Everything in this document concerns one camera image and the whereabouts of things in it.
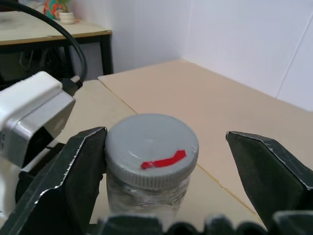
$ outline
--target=cable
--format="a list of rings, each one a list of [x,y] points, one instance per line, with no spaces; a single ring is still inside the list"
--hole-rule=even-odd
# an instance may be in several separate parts
[[[29,15],[32,15],[33,17],[36,17],[36,18],[46,22],[48,25],[52,26],[53,28],[58,30],[66,39],[68,39],[70,41],[70,43],[73,45],[73,47],[74,47],[74,49],[78,55],[78,58],[81,62],[81,65],[82,65],[80,80],[78,82],[76,82],[76,84],[78,85],[78,87],[81,87],[83,85],[83,82],[84,82],[86,75],[87,75],[86,58],[85,58],[85,55],[84,55],[82,49],[80,48],[78,42],[72,37],[72,35],[69,32],[67,32],[62,26],[60,26],[54,20],[50,19],[46,15],[44,15],[44,14],[40,13],[39,11],[34,10],[28,6],[22,5],[22,4],[17,3],[17,2],[8,1],[8,0],[0,0],[0,5],[11,8],[13,10],[22,11],[22,12],[27,13]]]

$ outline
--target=glass jar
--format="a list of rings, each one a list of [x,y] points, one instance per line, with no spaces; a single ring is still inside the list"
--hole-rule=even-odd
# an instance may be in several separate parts
[[[135,115],[109,131],[106,153],[111,211],[154,214],[167,229],[197,164],[194,132],[170,116]]]

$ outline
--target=gray lid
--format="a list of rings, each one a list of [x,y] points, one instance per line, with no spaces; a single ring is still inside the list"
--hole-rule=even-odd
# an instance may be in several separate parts
[[[183,150],[185,157],[174,164],[141,167],[143,162],[170,159]],[[197,164],[199,142],[195,133],[174,117],[140,114],[111,128],[106,151],[109,172],[119,180],[140,188],[161,189],[176,186],[191,174]]]

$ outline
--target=red mark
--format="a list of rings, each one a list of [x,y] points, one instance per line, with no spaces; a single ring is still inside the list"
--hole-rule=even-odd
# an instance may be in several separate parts
[[[157,160],[157,161],[151,161],[151,162],[143,162],[141,164],[141,169],[146,170],[149,168],[159,168],[159,167],[166,167],[169,165],[173,165],[182,159],[186,157],[186,152],[185,150],[178,150],[175,155],[171,158],[167,159],[162,159],[162,160]]]

